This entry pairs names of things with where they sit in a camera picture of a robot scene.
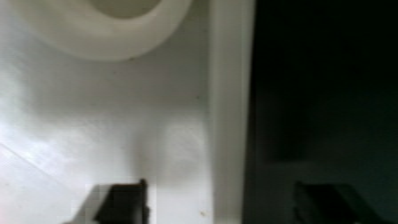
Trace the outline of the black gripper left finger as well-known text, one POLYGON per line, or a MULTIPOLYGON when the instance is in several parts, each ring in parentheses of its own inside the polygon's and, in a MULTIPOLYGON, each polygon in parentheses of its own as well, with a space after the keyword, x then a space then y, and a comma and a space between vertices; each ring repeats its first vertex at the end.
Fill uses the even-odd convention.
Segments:
POLYGON ((148 182, 116 184, 94 215, 98 224, 149 224, 148 182))

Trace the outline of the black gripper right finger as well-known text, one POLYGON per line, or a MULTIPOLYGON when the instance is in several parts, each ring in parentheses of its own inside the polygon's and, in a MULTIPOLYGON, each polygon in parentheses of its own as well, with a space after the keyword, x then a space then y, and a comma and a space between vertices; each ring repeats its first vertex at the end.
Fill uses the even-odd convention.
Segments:
POLYGON ((380 224, 380 216, 347 184, 295 183, 295 224, 380 224))

